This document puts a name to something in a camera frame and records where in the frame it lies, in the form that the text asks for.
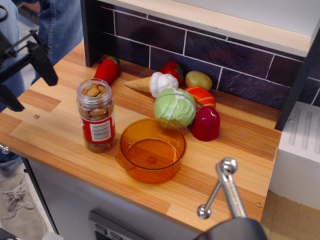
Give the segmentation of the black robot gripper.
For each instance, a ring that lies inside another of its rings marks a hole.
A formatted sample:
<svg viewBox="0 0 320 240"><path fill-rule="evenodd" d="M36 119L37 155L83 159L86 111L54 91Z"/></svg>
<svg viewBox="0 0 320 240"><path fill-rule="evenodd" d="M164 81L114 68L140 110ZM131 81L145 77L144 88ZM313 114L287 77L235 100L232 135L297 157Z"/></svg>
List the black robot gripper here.
<svg viewBox="0 0 320 240"><path fill-rule="evenodd" d="M58 82L58 76L54 70L53 64L48 58L49 47L46 43L41 41L35 30L30 30L26 37L15 43L11 43L8 38L0 32L0 67L3 67L3 63L6 60L17 57L19 50L16 50L16 46L29 37L33 37L36 42L28 41L24 46L27 47L28 54L0 73L0 101L10 110L15 112L21 112L25 108L8 87L2 85L2 83L18 73L28 64L33 66L40 77L43 78L49 86L55 86Z"/></svg>

